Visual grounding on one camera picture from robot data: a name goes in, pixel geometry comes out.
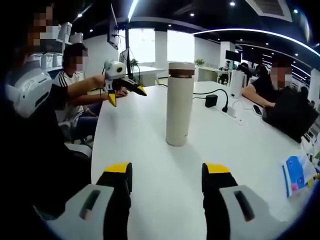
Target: white striped shirt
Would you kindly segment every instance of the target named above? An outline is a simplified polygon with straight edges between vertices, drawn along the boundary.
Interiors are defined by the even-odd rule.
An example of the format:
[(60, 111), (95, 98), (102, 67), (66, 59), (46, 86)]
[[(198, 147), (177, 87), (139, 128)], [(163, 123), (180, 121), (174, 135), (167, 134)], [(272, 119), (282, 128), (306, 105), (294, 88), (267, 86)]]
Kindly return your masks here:
[[(77, 81), (78, 79), (75, 74), (73, 74), (72, 77), (69, 77), (64, 71), (60, 71), (52, 83), (59, 87), (67, 87), (76, 83)], [(75, 127), (77, 125), (79, 116), (83, 112), (84, 108), (82, 106), (72, 106), (67, 103), (64, 110), (57, 110), (55, 111), (55, 114), (59, 123), (69, 121), (73, 127)]]

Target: black ceiling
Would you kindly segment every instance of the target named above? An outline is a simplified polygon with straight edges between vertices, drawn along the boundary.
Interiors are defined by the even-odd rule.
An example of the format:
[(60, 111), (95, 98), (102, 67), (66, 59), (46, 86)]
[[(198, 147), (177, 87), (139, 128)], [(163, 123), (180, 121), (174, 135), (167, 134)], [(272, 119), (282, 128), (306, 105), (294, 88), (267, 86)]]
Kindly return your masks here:
[[(235, 6), (230, 6), (231, 0), (139, 0), (130, 27), (149, 27), (162, 31), (170, 28), (189, 33), (200, 32), (199, 29), (175, 22), (180, 21), (208, 30), (225, 28), (265, 30), (286, 35), (313, 47), (318, 53), (320, 52), (320, 46), (315, 47), (320, 42), (320, 27), (316, 25), (319, 22), (319, 17), (315, 6), (310, 1), (286, 0), (291, 12), (292, 22), (274, 17), (259, 16), (246, 0), (232, 1), (235, 2)], [(72, 30), (84, 33), (85, 38), (106, 34), (110, 3), (113, 5), (117, 19), (122, 18), (125, 21), (132, 0), (86, 0), (83, 6), (83, 10), (86, 11), (83, 12), (81, 18), (73, 22)], [(298, 10), (298, 14), (293, 12), (294, 9)], [(150, 21), (150, 19), (136, 21), (135, 18), (137, 19), (137, 17), (162, 18), (163, 21), (155, 22)], [(305, 19), (307, 19), (310, 29), (310, 37), (307, 37), (303, 27), (306, 23)], [(296, 59), (292, 58), (292, 62), (296, 61), (305, 72), (310, 73), (312, 68), (320, 69), (320, 57), (318, 55), (278, 36), (256, 32), (229, 31), (205, 33), (196, 37), (267, 47), (293, 56)]]

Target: ceiling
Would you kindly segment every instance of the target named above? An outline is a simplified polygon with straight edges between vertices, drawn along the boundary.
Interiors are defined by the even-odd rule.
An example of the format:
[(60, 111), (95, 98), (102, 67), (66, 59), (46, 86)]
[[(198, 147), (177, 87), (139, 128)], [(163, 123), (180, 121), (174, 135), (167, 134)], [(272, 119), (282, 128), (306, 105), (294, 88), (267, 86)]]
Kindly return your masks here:
[[(82, 32), (84, 38), (106, 34), (110, 3), (119, 25), (123, 27), (132, 0), (86, 0), (82, 17), (75, 19), (72, 31)], [(159, 31), (172, 29), (188, 33), (226, 28), (264, 30), (291, 37), (319, 53), (320, 46), (316, 46), (320, 43), (320, 26), (316, 25), (316, 22), (319, 22), (319, 13), (314, 8), (315, 6), (307, 0), (139, 0), (130, 27), (155, 28)], [(289, 21), (269, 17), (265, 13), (286, 15)], [(312, 68), (320, 69), (318, 55), (279, 36), (236, 30), (198, 34), (196, 37), (217, 42), (230, 41), (285, 53), (292, 56), (292, 63), (295, 61), (299, 68), (308, 74)], [(306, 76), (303, 72), (300, 73), (303, 78)]]

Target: white box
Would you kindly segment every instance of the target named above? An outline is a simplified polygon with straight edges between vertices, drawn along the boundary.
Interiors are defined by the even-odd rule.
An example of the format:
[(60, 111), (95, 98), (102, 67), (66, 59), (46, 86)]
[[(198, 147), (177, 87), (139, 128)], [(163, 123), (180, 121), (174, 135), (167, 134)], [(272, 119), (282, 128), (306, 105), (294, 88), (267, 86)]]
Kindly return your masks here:
[(53, 53), (43, 54), (41, 58), (41, 68), (42, 69), (52, 69), (53, 68)]
[(58, 39), (65, 40), (66, 43), (69, 42), (69, 38), (71, 35), (72, 24), (70, 22), (66, 22), (61, 26), (59, 31)]
[(77, 43), (82, 43), (84, 40), (84, 34), (79, 32), (79, 33), (75, 33), (74, 35), (70, 36), (70, 43), (72, 44), (77, 44)]
[(62, 54), (61, 54), (61, 53), (55, 53), (55, 54), (53, 55), (52, 66), (53, 66), (53, 67), (62, 66)]
[(41, 59), (42, 59), (42, 53), (35, 53), (35, 54), (32, 54), (27, 61), (28, 62), (39, 61), (39, 64), (41, 66)]

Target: air vent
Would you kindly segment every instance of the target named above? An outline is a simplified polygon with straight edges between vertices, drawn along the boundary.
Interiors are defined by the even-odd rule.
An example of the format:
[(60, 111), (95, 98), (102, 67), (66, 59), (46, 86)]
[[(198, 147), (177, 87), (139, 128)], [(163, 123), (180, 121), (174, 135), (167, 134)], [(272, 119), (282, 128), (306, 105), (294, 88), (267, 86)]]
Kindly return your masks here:
[(286, 0), (246, 0), (259, 16), (282, 19), (292, 22)]

